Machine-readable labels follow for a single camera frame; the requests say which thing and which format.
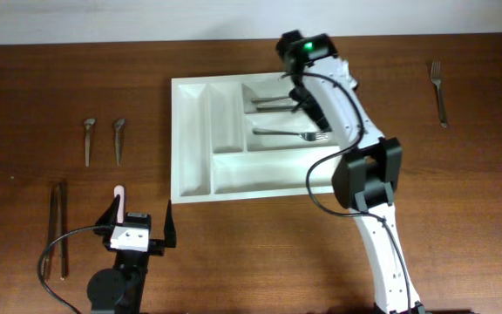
dark wood surface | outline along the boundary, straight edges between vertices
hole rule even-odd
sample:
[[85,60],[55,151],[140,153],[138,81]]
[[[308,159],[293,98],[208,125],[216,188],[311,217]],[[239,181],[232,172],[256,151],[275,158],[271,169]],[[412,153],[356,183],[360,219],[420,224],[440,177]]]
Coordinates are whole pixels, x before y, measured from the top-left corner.
[[[432,310],[502,313],[502,34],[337,38],[377,126],[400,139],[397,223],[413,283]],[[68,228],[94,223],[124,184],[127,210],[170,193],[170,79],[277,72],[274,40],[0,46],[0,313],[66,313],[37,282],[50,184],[68,181]],[[428,61],[442,61],[450,127]],[[82,121],[98,119],[91,166]],[[112,122],[126,118],[121,167]],[[322,197],[333,208],[334,198]],[[174,206],[178,248],[151,259],[149,313],[354,312],[374,302],[355,223],[305,195]],[[114,254],[69,241],[50,285],[82,312]]]

fork handle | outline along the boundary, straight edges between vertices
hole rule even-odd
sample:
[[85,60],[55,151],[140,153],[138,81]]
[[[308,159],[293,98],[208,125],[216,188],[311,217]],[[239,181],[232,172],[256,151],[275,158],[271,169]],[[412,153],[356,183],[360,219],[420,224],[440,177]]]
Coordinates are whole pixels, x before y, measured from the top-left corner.
[[443,101],[443,90],[441,90],[441,86],[437,86],[437,101],[439,106],[439,120],[441,121],[442,127],[448,127],[449,122],[446,118],[446,111],[444,109],[444,101]]
[[299,135],[299,133],[295,133],[295,132],[266,130],[266,129],[260,129],[260,128],[254,128],[253,134],[255,134],[255,135]]

fork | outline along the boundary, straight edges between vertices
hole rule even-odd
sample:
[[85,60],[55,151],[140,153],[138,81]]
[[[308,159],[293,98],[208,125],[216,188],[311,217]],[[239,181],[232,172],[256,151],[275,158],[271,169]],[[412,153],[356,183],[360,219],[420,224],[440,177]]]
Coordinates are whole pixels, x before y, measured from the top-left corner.
[[446,118],[446,111],[444,110],[443,91],[441,90],[441,63],[439,61],[433,61],[431,65],[431,82],[437,88],[437,101],[441,126],[448,127],[449,123]]
[[266,130],[261,128],[254,128],[253,134],[255,135],[297,135],[302,140],[306,141],[319,141],[319,140],[328,140],[329,135],[326,133],[318,133],[318,132],[285,132],[285,131],[274,131],[274,130]]

wooden table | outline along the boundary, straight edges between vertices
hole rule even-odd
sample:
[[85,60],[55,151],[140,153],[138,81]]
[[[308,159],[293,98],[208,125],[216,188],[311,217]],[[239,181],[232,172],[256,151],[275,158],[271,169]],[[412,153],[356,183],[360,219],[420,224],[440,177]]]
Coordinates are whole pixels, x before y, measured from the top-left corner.
[[[359,99],[404,148],[397,222],[431,310],[502,312],[502,34],[336,38]],[[49,187],[66,179],[68,228],[93,224],[124,184],[127,210],[163,237],[170,193],[170,79],[282,68],[274,40],[0,46],[0,313],[66,313],[37,282]],[[450,127],[428,61],[442,61]],[[98,119],[90,167],[82,121]],[[126,118],[121,167],[112,123]],[[321,197],[333,208],[330,195]],[[174,206],[178,248],[149,265],[150,313],[362,312],[374,302],[355,223],[305,195]],[[85,287],[114,254],[69,241],[50,285],[89,312]]]

table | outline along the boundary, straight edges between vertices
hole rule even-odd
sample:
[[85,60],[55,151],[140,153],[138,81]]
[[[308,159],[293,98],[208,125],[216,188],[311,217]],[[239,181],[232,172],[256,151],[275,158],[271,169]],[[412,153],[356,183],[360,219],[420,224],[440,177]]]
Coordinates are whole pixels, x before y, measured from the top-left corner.
[[[50,185],[68,183],[68,229],[93,224],[126,188],[126,210],[163,237],[170,191],[170,79],[277,72],[275,40],[0,46],[0,312],[66,313],[35,274]],[[502,34],[335,38],[377,126],[404,148],[397,226],[430,310],[502,312]],[[429,61],[442,62],[449,128]],[[97,118],[90,167],[85,118]],[[120,167],[112,123],[126,118]],[[336,200],[321,200],[336,208]],[[363,313],[374,290],[355,223],[306,195],[176,205],[178,248],[149,264],[149,313]],[[69,241],[50,286],[82,312],[114,254]]]

